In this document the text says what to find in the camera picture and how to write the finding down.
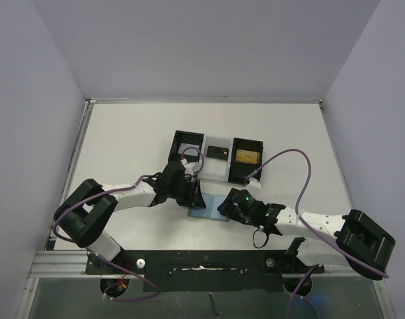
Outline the black card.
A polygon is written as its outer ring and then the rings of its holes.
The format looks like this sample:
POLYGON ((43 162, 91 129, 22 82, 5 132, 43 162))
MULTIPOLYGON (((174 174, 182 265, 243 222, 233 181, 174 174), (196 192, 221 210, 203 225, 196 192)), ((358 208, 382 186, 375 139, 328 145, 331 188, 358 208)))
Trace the black card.
POLYGON ((227 161, 228 155, 229 155, 228 148, 223 148, 223 147, 219 147, 219 146, 208 146, 207 147, 207 152, 206 152, 207 158, 227 161))

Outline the gold card in bin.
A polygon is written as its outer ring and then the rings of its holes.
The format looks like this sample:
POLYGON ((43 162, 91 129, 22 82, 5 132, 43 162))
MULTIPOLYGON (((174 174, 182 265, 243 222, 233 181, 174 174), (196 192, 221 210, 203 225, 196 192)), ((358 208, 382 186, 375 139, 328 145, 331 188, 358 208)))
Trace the gold card in bin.
POLYGON ((235 161, 239 163, 257 165, 259 163, 259 152, 238 149, 235 153, 235 161))

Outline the black left bin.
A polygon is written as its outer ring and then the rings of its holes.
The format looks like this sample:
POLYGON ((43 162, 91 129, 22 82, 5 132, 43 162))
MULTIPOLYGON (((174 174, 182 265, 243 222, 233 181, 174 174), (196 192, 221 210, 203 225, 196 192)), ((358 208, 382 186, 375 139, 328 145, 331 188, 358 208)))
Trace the black left bin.
POLYGON ((202 151, 204 137, 205 135, 202 133, 176 130, 168 155, 168 162, 180 161, 184 155, 187 162, 201 163, 200 153, 194 148, 202 151))

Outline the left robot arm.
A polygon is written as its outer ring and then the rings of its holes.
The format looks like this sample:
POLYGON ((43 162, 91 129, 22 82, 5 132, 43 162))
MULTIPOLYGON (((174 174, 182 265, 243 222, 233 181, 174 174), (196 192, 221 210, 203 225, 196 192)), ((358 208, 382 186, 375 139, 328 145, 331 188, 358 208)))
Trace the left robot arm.
POLYGON ((181 207, 206 208, 197 174, 203 164, 169 162, 162 172, 143 175, 132 185, 102 185, 84 180, 53 216, 53 233, 107 261, 122 247, 104 230, 112 214, 134 207, 154 207, 173 199, 181 207))

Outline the silver blue card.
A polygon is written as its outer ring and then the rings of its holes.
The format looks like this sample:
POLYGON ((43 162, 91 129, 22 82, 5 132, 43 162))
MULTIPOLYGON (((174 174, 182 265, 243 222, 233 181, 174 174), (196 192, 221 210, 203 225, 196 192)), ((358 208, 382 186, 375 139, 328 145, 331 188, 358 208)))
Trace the silver blue card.
POLYGON ((185 156, 199 156, 199 148, 198 145, 181 143, 178 148, 178 153, 180 155, 184 154, 185 156))

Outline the aluminium front rail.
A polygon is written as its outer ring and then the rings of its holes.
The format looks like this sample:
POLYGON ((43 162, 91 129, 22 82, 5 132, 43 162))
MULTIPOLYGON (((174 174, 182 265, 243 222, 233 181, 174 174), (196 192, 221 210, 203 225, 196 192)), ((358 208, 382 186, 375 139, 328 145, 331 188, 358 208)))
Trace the aluminium front rail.
POLYGON ((31 265, 35 278, 93 276, 116 278, 126 270, 153 278, 175 274, 260 274, 295 276, 308 267, 284 251, 123 251, 112 261, 117 269, 85 251, 38 252, 31 265))

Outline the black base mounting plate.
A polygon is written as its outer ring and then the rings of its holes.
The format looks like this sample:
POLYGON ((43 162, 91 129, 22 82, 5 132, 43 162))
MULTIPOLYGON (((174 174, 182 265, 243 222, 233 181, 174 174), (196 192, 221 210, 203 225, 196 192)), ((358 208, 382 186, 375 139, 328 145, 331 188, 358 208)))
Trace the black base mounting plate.
POLYGON ((285 250, 122 251, 113 262, 162 292, 283 291, 283 276, 310 268, 285 250))

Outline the black right bin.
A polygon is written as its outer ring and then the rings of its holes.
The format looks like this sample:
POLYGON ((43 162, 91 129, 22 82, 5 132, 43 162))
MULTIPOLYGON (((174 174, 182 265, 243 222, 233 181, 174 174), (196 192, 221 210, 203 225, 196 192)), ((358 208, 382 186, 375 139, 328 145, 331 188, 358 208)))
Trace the black right bin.
POLYGON ((263 142, 257 140, 246 140, 242 138, 234 138, 231 147, 231 160, 229 167, 229 175, 227 182, 234 184, 245 184, 246 177, 261 167, 263 159, 263 142), (236 150, 250 150, 259 152, 259 163, 250 165, 247 163, 239 163, 235 161, 236 150))

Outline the white middle bin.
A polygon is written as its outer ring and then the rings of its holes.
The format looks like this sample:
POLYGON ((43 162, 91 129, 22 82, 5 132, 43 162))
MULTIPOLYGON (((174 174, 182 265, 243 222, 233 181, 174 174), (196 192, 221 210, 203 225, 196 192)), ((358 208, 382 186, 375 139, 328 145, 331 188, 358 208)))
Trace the white middle bin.
POLYGON ((229 175, 229 167, 231 160, 231 147, 233 143, 233 138, 225 136, 213 136, 205 134, 202 153, 204 158, 202 172, 199 173, 198 177, 200 179, 205 179, 209 181, 218 181, 227 183, 229 175), (218 160, 206 157, 207 147, 208 146, 219 146, 229 149, 228 160, 218 160))

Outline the black bin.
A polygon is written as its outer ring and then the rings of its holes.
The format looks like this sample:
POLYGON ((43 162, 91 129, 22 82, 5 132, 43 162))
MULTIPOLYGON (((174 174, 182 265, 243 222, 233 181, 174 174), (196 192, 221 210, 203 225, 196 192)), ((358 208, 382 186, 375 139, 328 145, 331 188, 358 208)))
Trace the black bin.
POLYGON ((227 182, 234 184, 245 184, 246 177, 261 167, 263 159, 263 142, 257 140, 246 140, 242 138, 234 138, 231 147, 231 160, 229 167, 229 175, 227 182), (250 150, 259 152, 259 163, 250 165, 247 163, 239 163, 235 161, 236 150, 250 150))
POLYGON ((200 153, 194 148, 202 151, 204 137, 205 135, 202 133, 176 130, 168 155, 168 162, 180 161, 184 155, 187 162, 201 163, 200 153))

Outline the green leather card holder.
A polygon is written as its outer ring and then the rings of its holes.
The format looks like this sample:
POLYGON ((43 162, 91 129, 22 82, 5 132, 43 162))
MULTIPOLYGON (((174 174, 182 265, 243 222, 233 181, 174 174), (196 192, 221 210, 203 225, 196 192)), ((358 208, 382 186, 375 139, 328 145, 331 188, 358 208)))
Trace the green leather card holder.
POLYGON ((223 216, 217 210, 217 208, 225 201, 226 196, 202 193, 202 197, 206 204, 206 208, 189 208, 188 217, 196 219, 207 219, 212 221, 229 221, 228 217, 223 216))

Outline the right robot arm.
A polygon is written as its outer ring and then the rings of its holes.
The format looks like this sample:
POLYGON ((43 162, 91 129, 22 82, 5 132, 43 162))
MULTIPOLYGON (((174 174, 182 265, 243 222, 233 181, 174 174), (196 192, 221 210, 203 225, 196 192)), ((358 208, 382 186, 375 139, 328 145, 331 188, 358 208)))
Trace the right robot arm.
POLYGON ((264 203, 247 189, 231 189, 219 213, 270 237, 302 239, 296 257, 305 265, 349 266, 371 280, 387 278, 396 241, 366 213, 352 209, 344 215, 298 213, 283 204, 264 203))

